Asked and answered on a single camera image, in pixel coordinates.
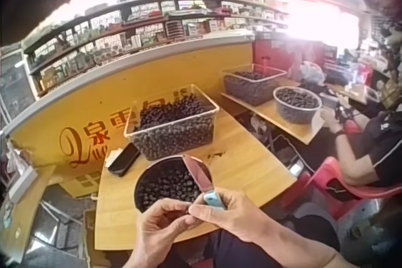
knife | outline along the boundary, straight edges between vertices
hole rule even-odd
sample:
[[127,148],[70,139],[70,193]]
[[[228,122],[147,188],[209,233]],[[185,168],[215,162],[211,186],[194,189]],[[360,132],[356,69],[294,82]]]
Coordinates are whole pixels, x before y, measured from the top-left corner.
[[204,193],[204,201],[209,206],[226,210],[226,206],[223,204],[219,194],[215,191],[214,186],[208,178],[208,168],[200,160],[194,159],[187,154],[182,155],[183,162],[187,167],[190,174],[200,190]]

display counter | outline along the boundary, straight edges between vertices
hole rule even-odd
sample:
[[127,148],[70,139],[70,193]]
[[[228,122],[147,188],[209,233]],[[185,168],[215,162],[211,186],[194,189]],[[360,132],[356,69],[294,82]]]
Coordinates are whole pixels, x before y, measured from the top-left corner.
[[128,143],[123,130],[137,97],[195,83],[229,113],[241,110],[220,95],[221,71],[251,63],[253,41],[250,31],[227,31],[116,60],[51,91],[4,134],[32,154],[35,166],[57,165],[51,183],[98,171],[108,149]]

black t-shirt sleeve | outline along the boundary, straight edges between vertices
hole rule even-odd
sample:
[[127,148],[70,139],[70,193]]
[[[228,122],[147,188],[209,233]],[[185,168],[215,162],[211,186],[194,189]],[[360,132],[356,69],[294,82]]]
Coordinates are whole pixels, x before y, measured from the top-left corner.
[[402,183],[402,140],[383,141],[371,150],[369,156],[381,186]]

black shirt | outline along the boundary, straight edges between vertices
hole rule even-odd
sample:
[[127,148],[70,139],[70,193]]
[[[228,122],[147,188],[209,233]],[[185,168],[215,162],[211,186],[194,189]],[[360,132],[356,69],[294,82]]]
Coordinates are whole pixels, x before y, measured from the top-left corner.
[[379,115],[370,120],[361,139],[361,153],[369,155],[379,181],[376,186],[402,183],[402,112]]

plastic bag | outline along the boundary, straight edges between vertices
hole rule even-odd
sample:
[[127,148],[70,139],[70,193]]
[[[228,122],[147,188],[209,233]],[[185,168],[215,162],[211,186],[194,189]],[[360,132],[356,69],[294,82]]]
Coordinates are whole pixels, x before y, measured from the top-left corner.
[[309,83],[314,83],[317,85],[322,85],[325,80],[325,75],[317,64],[304,61],[303,64],[300,65],[300,72],[303,77],[303,80]]

